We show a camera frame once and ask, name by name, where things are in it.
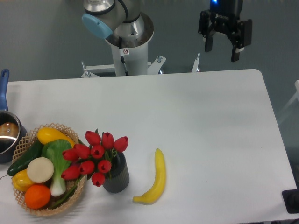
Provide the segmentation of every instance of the blue pot handle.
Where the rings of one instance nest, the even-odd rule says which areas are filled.
[[[0,77],[0,111],[8,111],[8,106],[6,101],[8,78],[9,78],[9,70],[8,69],[2,70],[1,77]]]

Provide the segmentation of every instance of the dark gray vase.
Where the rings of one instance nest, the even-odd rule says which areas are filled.
[[[118,153],[116,157],[114,157],[113,164],[110,171],[111,179],[107,177],[103,187],[110,193],[119,193],[127,187],[130,181],[125,155]]]

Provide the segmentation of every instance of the yellow squash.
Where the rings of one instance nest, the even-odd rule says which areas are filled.
[[[163,153],[160,149],[155,152],[156,177],[153,186],[141,196],[133,197],[133,202],[153,204],[162,195],[166,184],[166,167]]]
[[[16,188],[19,191],[27,191],[29,187],[35,184],[29,179],[27,175],[27,169],[22,170],[18,172],[16,175],[14,175],[12,181],[14,188]]]
[[[67,137],[59,130],[50,127],[43,127],[39,129],[37,132],[37,138],[44,145],[58,139],[67,140],[71,144],[71,147],[74,147],[75,145],[75,142],[71,138]]]

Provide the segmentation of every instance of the cucumber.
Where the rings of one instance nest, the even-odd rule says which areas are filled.
[[[7,170],[9,176],[14,176],[18,172],[27,168],[34,159],[41,157],[43,144],[38,139],[24,152],[24,154],[14,162]]]

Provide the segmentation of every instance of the yellow bell pepper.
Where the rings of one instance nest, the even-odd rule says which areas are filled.
[[[39,129],[37,132],[37,138],[44,145],[58,139],[67,140],[71,144],[71,147],[74,147],[75,145],[75,142],[71,138],[64,135],[61,131],[50,127],[43,127]]]
[[[18,172],[12,178],[14,188],[19,191],[27,191],[31,185],[35,184],[27,175],[27,169]]]

